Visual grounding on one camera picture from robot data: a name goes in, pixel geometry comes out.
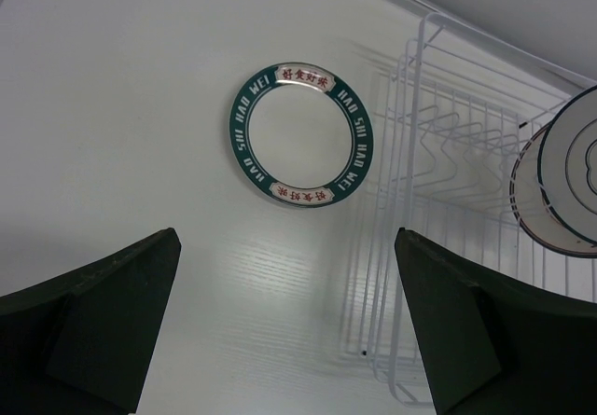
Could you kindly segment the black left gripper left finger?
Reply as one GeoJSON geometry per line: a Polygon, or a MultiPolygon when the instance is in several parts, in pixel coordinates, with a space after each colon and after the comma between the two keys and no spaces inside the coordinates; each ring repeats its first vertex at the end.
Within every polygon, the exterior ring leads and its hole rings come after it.
{"type": "Polygon", "coordinates": [[[166,228],[3,296],[2,413],[135,413],[180,255],[166,228]]]}

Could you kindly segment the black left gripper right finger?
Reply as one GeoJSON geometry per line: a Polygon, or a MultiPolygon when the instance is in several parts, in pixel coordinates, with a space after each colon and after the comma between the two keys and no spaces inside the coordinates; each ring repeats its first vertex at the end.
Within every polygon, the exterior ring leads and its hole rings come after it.
{"type": "Polygon", "coordinates": [[[596,306],[409,229],[397,267],[438,414],[593,414],[596,306]]]}

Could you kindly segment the orange sunburst plate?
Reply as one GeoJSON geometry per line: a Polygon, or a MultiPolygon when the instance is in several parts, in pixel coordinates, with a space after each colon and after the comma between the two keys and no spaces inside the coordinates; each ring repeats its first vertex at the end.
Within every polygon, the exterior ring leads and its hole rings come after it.
{"type": "Polygon", "coordinates": [[[596,257],[596,245],[566,228],[551,213],[537,178],[538,153],[548,126],[537,131],[517,156],[509,180],[512,213],[523,231],[540,246],[565,256],[596,257]]]}

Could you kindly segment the green rimmed white plate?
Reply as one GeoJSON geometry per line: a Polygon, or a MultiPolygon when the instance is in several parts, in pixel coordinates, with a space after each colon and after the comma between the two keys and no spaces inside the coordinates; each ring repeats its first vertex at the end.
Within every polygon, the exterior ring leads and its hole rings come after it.
{"type": "Polygon", "coordinates": [[[277,63],[247,79],[229,112],[229,140],[260,192],[300,208],[346,200],[374,157],[372,122],[357,93],[304,62],[277,63]]]}

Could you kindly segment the aluminium frame rail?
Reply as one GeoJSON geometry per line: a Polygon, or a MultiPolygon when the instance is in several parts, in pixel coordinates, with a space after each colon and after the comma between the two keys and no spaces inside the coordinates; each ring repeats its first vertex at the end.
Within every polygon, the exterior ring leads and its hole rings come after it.
{"type": "Polygon", "coordinates": [[[467,42],[561,90],[596,82],[596,0],[384,0],[457,21],[467,42]]]}

